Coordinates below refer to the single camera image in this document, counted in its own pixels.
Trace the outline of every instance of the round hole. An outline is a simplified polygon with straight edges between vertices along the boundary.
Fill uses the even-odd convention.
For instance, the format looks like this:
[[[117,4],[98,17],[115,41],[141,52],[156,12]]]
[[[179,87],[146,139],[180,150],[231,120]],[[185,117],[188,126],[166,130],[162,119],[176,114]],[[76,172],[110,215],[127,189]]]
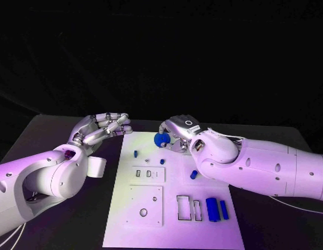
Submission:
[[[280,164],[275,165],[275,172],[280,171]]]
[[[147,210],[143,208],[143,209],[140,210],[140,215],[141,215],[141,217],[146,217],[147,214],[149,214],[149,212],[147,212]]]

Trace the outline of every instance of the tabletop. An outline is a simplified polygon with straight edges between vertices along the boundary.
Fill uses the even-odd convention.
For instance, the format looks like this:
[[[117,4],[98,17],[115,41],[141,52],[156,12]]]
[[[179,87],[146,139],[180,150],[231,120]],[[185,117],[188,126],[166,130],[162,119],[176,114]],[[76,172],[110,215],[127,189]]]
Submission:
[[[52,150],[64,144],[81,117],[35,116],[2,163]],[[133,120],[134,131],[157,132],[162,121]],[[267,140],[310,152],[297,129],[202,123],[224,134]],[[79,193],[26,223],[15,250],[102,249],[123,137],[104,141],[92,154],[107,159],[104,177],[85,179]],[[245,249],[323,249],[323,215],[299,210],[268,196],[229,186]],[[323,202],[299,197],[281,201],[323,211]],[[10,232],[0,237],[0,243]],[[16,234],[0,248],[10,249]]]

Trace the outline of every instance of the blue ball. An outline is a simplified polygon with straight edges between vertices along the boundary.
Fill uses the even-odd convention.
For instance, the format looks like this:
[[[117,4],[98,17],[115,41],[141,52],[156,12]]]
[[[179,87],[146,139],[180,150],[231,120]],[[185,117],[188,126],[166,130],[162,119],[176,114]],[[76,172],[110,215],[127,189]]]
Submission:
[[[159,147],[162,147],[163,142],[170,143],[170,136],[166,132],[163,134],[157,133],[154,136],[154,143]]]

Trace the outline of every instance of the blue block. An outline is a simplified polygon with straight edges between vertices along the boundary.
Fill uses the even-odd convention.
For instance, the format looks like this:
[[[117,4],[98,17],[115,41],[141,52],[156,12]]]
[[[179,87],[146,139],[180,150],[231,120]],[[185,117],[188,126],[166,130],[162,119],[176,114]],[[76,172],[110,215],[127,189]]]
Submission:
[[[170,136],[169,136],[169,133],[163,133],[163,134],[156,134],[154,136],[154,144],[162,147],[162,143],[166,142],[166,143],[170,143]]]
[[[216,199],[208,198],[205,201],[206,201],[209,221],[218,222],[221,221],[221,215],[219,215]]]
[[[190,179],[195,179],[196,175],[198,175],[198,171],[193,170],[193,171],[192,171],[192,175],[190,175]]]
[[[226,206],[225,206],[225,201],[221,201],[221,207],[222,207],[222,214],[224,214],[224,219],[228,220],[228,212],[226,212]]]

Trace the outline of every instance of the robotic hand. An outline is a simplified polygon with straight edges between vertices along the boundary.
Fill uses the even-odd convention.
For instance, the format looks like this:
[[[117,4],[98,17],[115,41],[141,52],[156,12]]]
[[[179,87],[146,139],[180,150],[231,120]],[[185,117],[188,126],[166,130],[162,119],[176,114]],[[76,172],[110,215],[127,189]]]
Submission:
[[[128,123],[126,113],[87,116],[66,144],[0,165],[0,236],[74,197],[87,176],[102,177],[105,159],[88,156],[104,139],[133,133]]]
[[[173,116],[159,127],[159,147],[189,149],[199,173],[209,179],[268,196],[323,201],[323,155],[268,141],[203,130],[190,115]]]

